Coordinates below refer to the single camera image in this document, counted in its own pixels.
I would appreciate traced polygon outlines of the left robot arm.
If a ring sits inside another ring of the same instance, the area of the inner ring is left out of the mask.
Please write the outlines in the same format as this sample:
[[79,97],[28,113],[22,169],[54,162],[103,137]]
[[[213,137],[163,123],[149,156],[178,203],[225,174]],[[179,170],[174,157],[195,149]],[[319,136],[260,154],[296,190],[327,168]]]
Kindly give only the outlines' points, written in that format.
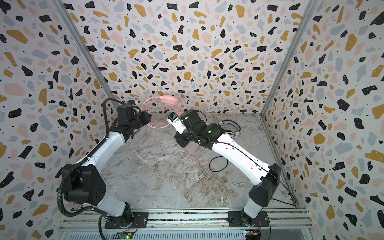
[[117,119],[112,124],[106,123],[106,135],[96,147],[76,164],[61,169],[57,204],[66,217],[91,210],[118,228],[134,222],[131,206],[108,193],[101,172],[114,152],[150,123],[151,114],[131,103],[120,103],[117,112]]

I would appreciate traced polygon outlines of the pink headphones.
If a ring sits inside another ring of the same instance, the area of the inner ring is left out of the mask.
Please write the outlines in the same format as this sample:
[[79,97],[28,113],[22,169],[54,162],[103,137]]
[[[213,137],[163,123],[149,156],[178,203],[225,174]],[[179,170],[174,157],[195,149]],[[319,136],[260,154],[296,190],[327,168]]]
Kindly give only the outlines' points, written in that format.
[[[141,105],[141,111],[146,111],[149,108],[149,102],[152,100],[156,100],[161,103],[163,107],[166,107],[170,110],[175,110],[177,115],[182,114],[186,109],[186,104],[182,104],[181,101],[174,96],[171,95],[163,95],[163,96],[156,96],[156,97],[150,97],[147,100],[145,100]],[[153,129],[164,129],[168,127],[170,124],[168,122],[150,122],[148,126]]]

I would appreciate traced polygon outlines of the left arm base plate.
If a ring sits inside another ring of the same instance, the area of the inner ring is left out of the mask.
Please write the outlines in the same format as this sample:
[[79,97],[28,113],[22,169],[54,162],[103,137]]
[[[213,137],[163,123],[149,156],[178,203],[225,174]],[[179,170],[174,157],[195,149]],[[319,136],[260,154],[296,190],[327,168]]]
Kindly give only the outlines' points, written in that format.
[[145,229],[149,212],[132,212],[127,217],[108,217],[105,229]]

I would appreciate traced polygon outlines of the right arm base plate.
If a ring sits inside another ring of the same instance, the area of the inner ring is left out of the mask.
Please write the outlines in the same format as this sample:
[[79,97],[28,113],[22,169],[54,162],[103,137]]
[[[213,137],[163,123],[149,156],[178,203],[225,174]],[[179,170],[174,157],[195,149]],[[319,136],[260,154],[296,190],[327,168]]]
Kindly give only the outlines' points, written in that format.
[[269,227],[270,221],[265,211],[260,211],[255,218],[251,218],[244,211],[229,211],[226,220],[231,228],[236,227]]

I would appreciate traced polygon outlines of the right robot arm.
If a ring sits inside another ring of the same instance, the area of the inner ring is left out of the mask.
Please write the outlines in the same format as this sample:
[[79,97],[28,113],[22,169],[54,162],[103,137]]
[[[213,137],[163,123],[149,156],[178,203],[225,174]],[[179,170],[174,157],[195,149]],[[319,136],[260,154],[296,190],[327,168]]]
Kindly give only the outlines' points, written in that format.
[[257,216],[268,206],[279,187],[281,168],[262,162],[237,144],[233,139],[235,134],[223,128],[223,124],[230,124],[240,131],[241,127],[232,120],[208,125],[197,110],[188,110],[180,116],[171,113],[168,122],[176,129],[175,140],[182,148],[190,142],[198,144],[224,157],[248,177],[253,187],[240,213],[241,220],[231,221],[237,225],[254,226]]

